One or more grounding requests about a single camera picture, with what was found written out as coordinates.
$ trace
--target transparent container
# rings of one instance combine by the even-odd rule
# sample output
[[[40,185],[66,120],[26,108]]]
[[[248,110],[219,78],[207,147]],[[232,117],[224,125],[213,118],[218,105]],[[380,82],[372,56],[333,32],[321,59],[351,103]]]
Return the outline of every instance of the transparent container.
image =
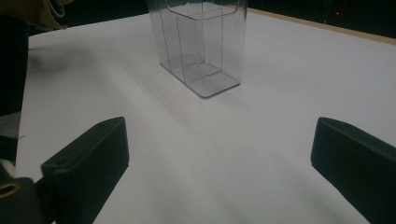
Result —
[[[148,0],[161,65],[201,97],[241,83],[248,0]]]

